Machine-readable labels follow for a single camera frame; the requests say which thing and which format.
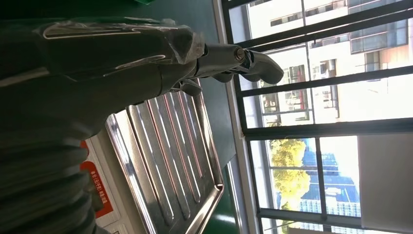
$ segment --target plastic wrap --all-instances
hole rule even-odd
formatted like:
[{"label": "plastic wrap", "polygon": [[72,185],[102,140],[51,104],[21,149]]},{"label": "plastic wrap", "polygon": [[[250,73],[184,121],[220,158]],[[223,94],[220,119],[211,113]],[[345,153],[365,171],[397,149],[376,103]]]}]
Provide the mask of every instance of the plastic wrap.
[{"label": "plastic wrap", "polygon": [[201,35],[172,20],[76,18],[0,24],[0,87],[43,76],[74,81],[147,63],[187,64],[204,53]]}]

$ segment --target white wall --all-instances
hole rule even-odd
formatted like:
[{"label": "white wall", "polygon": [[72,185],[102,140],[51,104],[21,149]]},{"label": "white wall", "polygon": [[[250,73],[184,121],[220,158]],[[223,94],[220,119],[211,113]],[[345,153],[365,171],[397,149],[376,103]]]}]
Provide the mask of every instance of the white wall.
[{"label": "white wall", "polygon": [[366,228],[413,232],[413,134],[358,137],[361,220]]},{"label": "white wall", "polygon": [[292,28],[302,27],[302,19],[271,27],[271,20],[297,12],[301,12],[301,0],[290,0],[288,3],[274,0],[253,7],[249,7],[248,5],[252,38],[259,38]]}]

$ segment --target green tree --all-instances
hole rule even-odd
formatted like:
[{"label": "green tree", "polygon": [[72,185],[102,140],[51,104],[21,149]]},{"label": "green tree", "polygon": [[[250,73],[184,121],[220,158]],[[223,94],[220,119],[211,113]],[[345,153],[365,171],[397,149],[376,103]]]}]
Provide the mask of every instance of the green tree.
[{"label": "green tree", "polygon": [[[274,140],[270,147],[272,166],[302,166],[305,144],[301,140]],[[297,210],[300,198],[310,189],[310,176],[304,170],[274,170],[273,177],[276,189],[281,193],[283,200],[289,203],[288,210]]]},{"label": "green tree", "polygon": [[305,144],[299,139],[271,141],[271,162],[275,167],[301,167]]}]

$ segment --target metal window bar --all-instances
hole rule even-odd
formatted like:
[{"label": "metal window bar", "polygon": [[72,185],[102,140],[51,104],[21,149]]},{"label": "metal window bar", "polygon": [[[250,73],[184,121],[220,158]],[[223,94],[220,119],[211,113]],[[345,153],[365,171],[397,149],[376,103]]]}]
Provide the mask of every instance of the metal window bar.
[{"label": "metal window bar", "polygon": [[413,132],[413,118],[243,129],[246,140],[313,138]]},{"label": "metal window bar", "polygon": [[322,217],[322,214],[318,213],[283,211],[262,208],[260,212],[257,214],[257,217],[291,220],[306,223],[317,223],[330,226],[340,226],[345,228],[364,229],[361,225],[361,218],[359,217],[340,216],[333,214],[328,214],[327,218],[324,219]]},{"label": "metal window bar", "polygon": [[283,48],[286,46],[300,44],[303,42],[308,42],[308,41],[317,40],[317,39],[326,38],[326,37],[332,37],[338,34],[349,33],[349,32],[357,31],[360,29],[365,29],[365,28],[371,28],[374,26],[391,23],[391,22],[395,22],[399,20],[405,20],[405,19],[411,18],[412,15],[413,15],[413,9],[404,10],[404,11],[394,13],[391,15],[385,15],[385,16],[378,17],[378,18],[367,19],[364,21],[356,22],[353,24],[349,24],[346,26],[333,28],[333,29],[329,29],[329,30],[325,30],[321,32],[316,32],[316,33],[306,34],[306,35],[303,35],[303,33],[301,33],[300,35],[303,35],[303,36],[299,36],[299,37],[295,37],[291,39],[285,39],[281,41],[276,41],[273,43],[252,47],[251,49],[258,51],[258,52],[264,52],[264,51],[273,50],[277,48]]},{"label": "metal window bar", "polygon": [[358,81],[366,81],[380,78],[388,78],[393,76],[408,75],[413,73],[413,65],[385,70],[378,70],[372,72],[356,73],[346,76],[331,77],[325,79],[317,79],[300,83],[285,84],[280,86],[271,86],[260,89],[251,89],[241,91],[239,94],[243,97],[256,96],[263,94],[286,92],[291,90],[309,89],[329,85],[338,85],[345,83],[352,83]]},{"label": "metal window bar", "polygon": [[321,218],[327,220],[327,204],[325,198],[325,186],[324,186],[324,172],[322,166],[322,155],[320,138],[316,138],[316,159],[317,159],[317,174],[319,177],[319,192],[320,192],[320,204],[321,204]]},{"label": "metal window bar", "polygon": [[362,21],[362,20],[368,20],[368,19],[375,18],[375,17],[381,17],[383,15],[392,14],[398,11],[403,11],[403,10],[406,10],[412,7],[413,7],[413,2],[411,2],[410,0],[402,0],[402,1],[395,2],[395,3],[387,4],[384,6],[376,7],[373,9],[338,17],[335,19],[330,19],[330,20],[326,20],[323,22],[306,25],[304,27],[295,28],[295,29],[283,31],[280,33],[275,33],[275,34],[271,34],[268,36],[264,36],[264,37],[243,41],[243,42],[238,43],[238,45],[243,48],[250,48],[250,47],[254,47],[258,45],[271,43],[274,41],[289,39],[289,38],[301,36],[304,34],[309,34],[309,33],[318,32],[318,31],[326,30],[326,29],[333,28],[333,27],[355,23],[355,22]]}]

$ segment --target drip tray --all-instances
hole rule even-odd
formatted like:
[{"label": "drip tray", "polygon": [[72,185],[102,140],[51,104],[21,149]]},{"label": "drip tray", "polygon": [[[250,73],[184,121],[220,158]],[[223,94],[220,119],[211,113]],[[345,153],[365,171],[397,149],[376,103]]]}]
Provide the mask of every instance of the drip tray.
[{"label": "drip tray", "polygon": [[202,96],[129,106],[107,130],[147,233],[201,233],[224,191]]}]

